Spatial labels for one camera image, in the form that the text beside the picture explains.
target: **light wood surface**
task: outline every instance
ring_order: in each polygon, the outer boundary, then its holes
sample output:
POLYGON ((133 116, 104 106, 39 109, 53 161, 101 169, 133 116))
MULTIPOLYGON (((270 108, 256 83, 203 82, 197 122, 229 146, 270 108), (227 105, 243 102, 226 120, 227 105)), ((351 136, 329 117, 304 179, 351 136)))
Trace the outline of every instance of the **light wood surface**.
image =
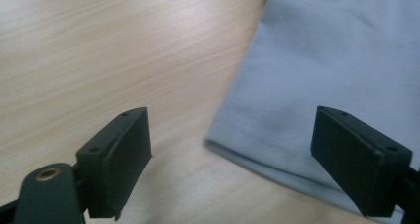
MULTIPOLYGON (((0 205, 147 106, 155 156, 119 223, 369 223, 203 146, 265 0, 0 0, 0 205)), ((113 220, 87 220, 114 223, 113 220)))

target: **black plastic part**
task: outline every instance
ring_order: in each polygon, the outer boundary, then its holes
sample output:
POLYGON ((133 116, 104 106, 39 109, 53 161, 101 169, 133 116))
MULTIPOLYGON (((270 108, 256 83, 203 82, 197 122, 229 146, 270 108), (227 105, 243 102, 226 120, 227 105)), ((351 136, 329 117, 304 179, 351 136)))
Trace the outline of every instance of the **black plastic part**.
POLYGON ((17 205, 18 205, 18 200, 15 200, 0 207, 0 223, 1 224, 13 223, 17 205))
POLYGON ((409 172, 410 150, 351 114, 320 106, 311 152, 363 216, 392 215, 394 187, 409 172))
POLYGON ((404 211, 403 224, 420 223, 420 173, 411 168, 394 193, 395 201, 404 211))
POLYGON ((83 206, 92 218, 118 219, 151 158, 147 109, 114 118, 76 153, 83 206))
POLYGON ((53 164, 25 177, 15 213, 15 224, 84 223, 72 167, 53 164))

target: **fabric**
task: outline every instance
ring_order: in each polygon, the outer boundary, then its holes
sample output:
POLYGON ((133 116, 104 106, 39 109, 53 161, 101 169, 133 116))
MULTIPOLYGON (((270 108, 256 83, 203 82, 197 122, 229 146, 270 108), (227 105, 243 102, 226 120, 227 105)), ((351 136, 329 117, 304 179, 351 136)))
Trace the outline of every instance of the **fabric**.
MULTIPOLYGON (((268 0, 206 147, 359 213, 311 157, 318 105, 411 149, 420 167, 420 0, 268 0)), ((399 223, 401 211, 379 219, 399 223)))

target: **brass insert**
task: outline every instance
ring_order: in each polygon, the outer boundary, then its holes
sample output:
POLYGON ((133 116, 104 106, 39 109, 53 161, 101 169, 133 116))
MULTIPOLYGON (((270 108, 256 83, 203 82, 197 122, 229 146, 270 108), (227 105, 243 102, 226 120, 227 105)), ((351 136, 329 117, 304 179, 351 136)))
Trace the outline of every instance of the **brass insert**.
POLYGON ((53 179, 61 173, 61 168, 47 168, 40 171, 37 176, 35 176, 36 181, 48 181, 53 179))

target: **table surface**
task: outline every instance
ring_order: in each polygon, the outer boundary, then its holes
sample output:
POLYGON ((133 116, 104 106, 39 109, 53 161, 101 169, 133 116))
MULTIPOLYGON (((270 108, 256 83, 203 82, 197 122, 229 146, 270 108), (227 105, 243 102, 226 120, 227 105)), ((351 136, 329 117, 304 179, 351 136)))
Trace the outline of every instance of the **table surface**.
POLYGON ((154 157, 119 223, 371 223, 203 146, 264 3, 0 0, 0 204, 147 106, 154 157))

